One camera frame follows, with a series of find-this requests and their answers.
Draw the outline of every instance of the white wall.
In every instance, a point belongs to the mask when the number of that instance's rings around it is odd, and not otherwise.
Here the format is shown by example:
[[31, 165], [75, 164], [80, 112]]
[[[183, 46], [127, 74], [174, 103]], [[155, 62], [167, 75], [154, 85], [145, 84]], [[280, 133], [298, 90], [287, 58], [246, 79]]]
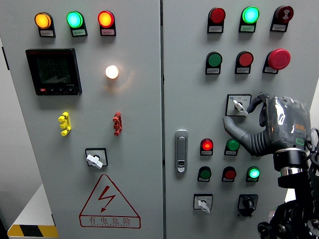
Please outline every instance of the white wall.
[[0, 218], [8, 230], [42, 181], [2, 50], [0, 82]]

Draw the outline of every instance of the triangle warning sign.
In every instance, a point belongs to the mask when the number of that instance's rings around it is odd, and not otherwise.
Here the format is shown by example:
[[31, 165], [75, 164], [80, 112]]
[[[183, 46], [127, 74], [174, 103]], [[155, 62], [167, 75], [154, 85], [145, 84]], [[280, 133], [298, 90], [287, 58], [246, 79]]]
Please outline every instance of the triangle warning sign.
[[79, 219], [82, 227], [141, 228], [140, 216], [106, 174], [99, 178]]

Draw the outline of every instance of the white switch knob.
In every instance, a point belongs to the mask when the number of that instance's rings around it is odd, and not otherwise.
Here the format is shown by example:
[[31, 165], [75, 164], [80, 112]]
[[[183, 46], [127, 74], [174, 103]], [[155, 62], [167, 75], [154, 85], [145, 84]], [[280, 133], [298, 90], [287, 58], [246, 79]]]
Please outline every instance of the white switch knob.
[[235, 104], [236, 109], [242, 113], [244, 116], [248, 116], [248, 112], [245, 110], [245, 108], [241, 105], [241, 103], [238, 103], [236, 100], [233, 100], [233, 103]]
[[198, 200], [198, 205], [200, 206], [201, 210], [203, 212], [206, 212], [207, 214], [210, 214], [210, 209], [208, 208], [207, 204], [201, 200]]
[[89, 165], [92, 165], [98, 169], [101, 169], [103, 166], [103, 163], [100, 161], [100, 158], [98, 156], [92, 156], [89, 154], [86, 158], [86, 161], [89, 162]]

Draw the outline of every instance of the gray metal panel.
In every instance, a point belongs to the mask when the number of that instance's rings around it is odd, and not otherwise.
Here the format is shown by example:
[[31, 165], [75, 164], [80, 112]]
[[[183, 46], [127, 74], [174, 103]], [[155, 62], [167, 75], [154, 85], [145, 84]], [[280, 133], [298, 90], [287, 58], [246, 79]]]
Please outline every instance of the gray metal panel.
[[[159, 4], [157, 0], [0, 2], [0, 35], [62, 239], [163, 237]], [[84, 15], [88, 37], [71, 37], [66, 15], [73, 10]], [[114, 14], [116, 37], [100, 36], [97, 15], [102, 10]], [[52, 15], [55, 39], [39, 37], [34, 16], [41, 11]], [[37, 96], [25, 50], [68, 47], [76, 50], [83, 94]], [[112, 82], [105, 76], [108, 65], [120, 70]], [[64, 111], [72, 122], [66, 137], [60, 135], [57, 120]], [[123, 118], [119, 137], [113, 135], [112, 122], [117, 111]], [[106, 147], [109, 166], [88, 167], [87, 147]], [[102, 174], [140, 215], [141, 229], [80, 227], [79, 214]]]
[[[251, 5], [260, 10], [256, 32], [238, 33], [242, 10]], [[286, 33], [269, 32], [274, 11], [290, 5], [295, 15]], [[226, 19], [223, 34], [208, 35], [207, 16], [214, 7], [224, 8]], [[284, 202], [286, 190], [279, 188], [279, 173], [274, 170], [271, 155], [252, 157], [243, 147], [238, 156], [224, 156], [226, 141], [222, 116], [227, 94], [267, 92], [290, 96], [305, 102], [308, 108], [319, 76], [319, 3], [283, 0], [175, 0], [163, 1], [164, 42], [164, 103], [165, 103], [165, 175], [166, 224], [168, 239], [183, 238], [259, 238], [257, 224], [268, 221], [269, 212]], [[289, 66], [278, 75], [262, 74], [267, 54], [277, 48], [290, 51]], [[250, 75], [235, 75], [235, 60], [246, 50], [254, 55]], [[221, 74], [205, 76], [205, 59], [217, 51], [223, 57]], [[249, 132], [260, 132], [260, 107], [247, 119], [236, 119]], [[174, 134], [188, 131], [188, 167], [185, 174], [174, 169]], [[212, 157], [199, 156], [202, 139], [214, 142]], [[197, 182], [198, 170], [209, 166], [209, 183]], [[226, 166], [237, 171], [234, 183], [221, 182]], [[257, 183], [246, 183], [246, 171], [258, 166], [261, 176]], [[212, 193], [211, 214], [193, 210], [193, 194]], [[252, 218], [237, 217], [240, 194], [258, 194], [257, 209]]]

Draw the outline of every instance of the red indicator light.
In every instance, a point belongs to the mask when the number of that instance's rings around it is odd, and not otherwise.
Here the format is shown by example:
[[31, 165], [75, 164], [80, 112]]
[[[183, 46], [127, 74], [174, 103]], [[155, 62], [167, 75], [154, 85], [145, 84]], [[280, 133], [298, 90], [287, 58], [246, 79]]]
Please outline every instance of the red indicator light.
[[215, 24], [222, 23], [225, 20], [226, 13], [222, 8], [213, 8], [210, 12], [210, 19]]
[[280, 6], [275, 11], [275, 17], [280, 23], [288, 23], [294, 16], [291, 6]]
[[108, 28], [114, 23], [114, 15], [110, 11], [102, 11], [98, 15], [98, 22], [101, 27]]
[[214, 144], [210, 138], [205, 138], [201, 141], [200, 146], [203, 150], [210, 151], [212, 150]]
[[277, 49], [270, 53], [268, 57], [268, 64], [274, 70], [282, 70], [290, 63], [290, 53], [286, 49]]
[[246, 67], [253, 63], [254, 57], [251, 53], [246, 52], [239, 57], [239, 64]]
[[231, 170], [225, 173], [225, 178], [231, 180], [231, 179], [234, 179], [236, 175], [237, 175], [236, 171]]

